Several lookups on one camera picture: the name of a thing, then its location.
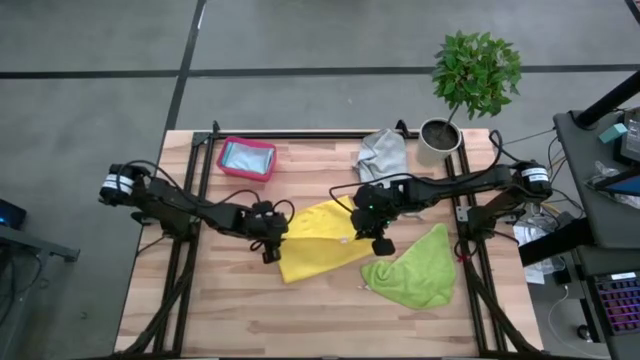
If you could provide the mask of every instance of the green towel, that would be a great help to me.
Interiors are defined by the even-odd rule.
[[[360,272],[371,290],[408,308],[448,304],[456,271],[447,227],[437,224],[396,261],[378,260]]]

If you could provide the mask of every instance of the wooden tabletop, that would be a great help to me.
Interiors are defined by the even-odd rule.
[[[160,166],[180,184],[184,182],[192,134],[192,131],[170,131],[163,145]],[[486,168],[494,158],[488,134],[486,129],[464,130],[471,171]],[[358,180],[352,167],[360,149],[360,140],[264,141],[275,144],[278,151],[271,180],[263,184],[228,177],[213,165],[207,199],[215,202],[233,191],[250,188],[256,190],[262,199],[274,202],[289,199],[297,209],[304,209],[329,200],[329,187]],[[416,145],[415,140],[407,141],[410,171],[420,176],[445,177],[444,165],[425,168],[416,162]],[[221,146],[222,141],[216,143],[214,159]],[[196,166],[194,189],[198,188],[203,157],[199,157]],[[454,162],[459,169],[457,159]],[[355,189],[344,189],[337,194],[353,194]],[[478,202],[484,204],[495,195],[495,192],[478,194]],[[253,199],[251,195],[242,194],[233,201],[251,204]],[[400,218],[389,227],[387,235],[397,248],[394,256],[401,255],[437,223],[444,223],[449,228],[452,247],[457,241],[450,201],[441,201],[421,214],[423,220]],[[512,233],[506,225],[498,228]],[[160,236],[159,228],[147,228],[140,246]],[[286,285],[282,282],[278,265],[264,265],[260,252],[249,251],[249,244],[203,227],[183,356],[477,355],[464,272],[458,262],[451,303],[414,311],[362,288],[364,282],[359,268],[375,260],[373,256]],[[495,237],[487,241],[487,248],[499,303],[526,339],[541,349],[540,334],[516,245]],[[149,248],[136,260],[116,350],[130,345],[158,309],[170,250],[171,241],[167,240]],[[492,344],[486,308],[483,308],[483,317]],[[174,324],[175,314],[170,319],[166,346],[171,345]]]

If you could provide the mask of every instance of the concrete floor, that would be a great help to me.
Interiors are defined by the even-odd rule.
[[[178,70],[195,0],[0,0],[0,72]],[[622,0],[208,0],[193,69],[421,66],[444,34],[492,31],[513,41],[524,65],[631,64],[638,24]],[[495,118],[461,127],[499,129],[505,141],[550,129],[557,112],[588,106],[630,73],[529,73],[522,96]],[[26,229],[82,249],[76,264],[52,261],[36,292],[21,359],[108,354],[124,305],[140,229],[126,209],[96,201],[109,164],[155,160],[175,79],[0,80],[0,198],[29,211]],[[429,76],[190,79],[176,127],[417,127],[447,114]],[[637,104],[638,98],[630,101]],[[552,134],[513,144],[546,163]],[[567,168],[558,188],[577,199]],[[574,211],[566,204],[559,206]],[[550,334],[547,314],[563,291],[531,288],[545,348],[582,355]],[[576,302],[554,312],[574,336]]]

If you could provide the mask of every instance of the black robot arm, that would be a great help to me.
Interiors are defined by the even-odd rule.
[[[484,206],[458,209],[458,219],[465,225],[460,237],[483,240],[492,236],[496,220],[504,215],[518,215],[516,207],[523,203],[537,203],[551,196],[552,190],[546,169],[534,162],[518,162],[512,166],[493,168],[456,177],[433,180],[406,174],[407,178],[390,182],[389,187],[361,186],[353,202],[356,209],[351,222],[358,238],[373,238],[376,255],[391,255],[395,248],[384,238],[384,230],[400,214],[413,213],[454,196],[500,190],[497,197]]]
[[[140,216],[160,222],[164,233],[188,241],[195,236],[198,219],[221,234],[264,244],[265,264],[280,260],[282,234],[288,231],[287,219],[276,212],[270,201],[258,201],[251,207],[229,202],[212,203],[183,191],[167,180],[152,177],[145,167],[113,164],[100,189],[100,201],[111,206],[140,209]]]

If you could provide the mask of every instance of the white label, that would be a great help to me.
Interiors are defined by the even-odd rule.
[[[537,175],[537,174],[548,175],[547,170],[545,168],[527,169],[522,172],[522,176]]]
[[[529,176],[529,181],[549,181],[549,177],[547,175],[531,175]]]
[[[116,178],[118,178],[117,174],[109,174],[107,175],[107,180],[106,181],[116,181]],[[129,179],[126,176],[120,175],[120,184],[125,184],[125,185],[129,185],[132,186],[133,185],[133,180]]]
[[[622,280],[622,279],[633,279],[636,277],[636,273],[622,273],[622,274],[612,274],[612,280]]]
[[[105,181],[102,183],[102,187],[108,187],[112,189],[118,189],[118,184],[115,181]],[[126,192],[128,195],[131,195],[133,189],[129,187],[127,184],[120,183],[120,190]]]

